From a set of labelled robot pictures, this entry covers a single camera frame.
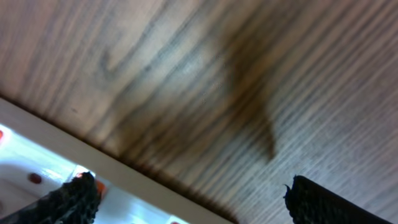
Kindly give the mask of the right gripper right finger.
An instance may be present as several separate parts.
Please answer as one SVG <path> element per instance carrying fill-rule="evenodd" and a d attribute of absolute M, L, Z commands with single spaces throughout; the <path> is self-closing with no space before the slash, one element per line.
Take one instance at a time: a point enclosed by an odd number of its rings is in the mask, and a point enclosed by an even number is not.
<path fill-rule="evenodd" d="M 284 202 L 294 224 L 390 224 L 302 175 L 286 186 Z"/>

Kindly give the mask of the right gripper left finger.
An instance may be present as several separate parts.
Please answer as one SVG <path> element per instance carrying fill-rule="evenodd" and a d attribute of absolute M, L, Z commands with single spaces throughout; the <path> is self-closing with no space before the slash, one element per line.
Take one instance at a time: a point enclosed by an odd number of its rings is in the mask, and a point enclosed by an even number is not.
<path fill-rule="evenodd" d="M 5 216 L 1 224 L 92 224 L 101 192 L 91 172 L 83 172 L 34 203 Z"/>

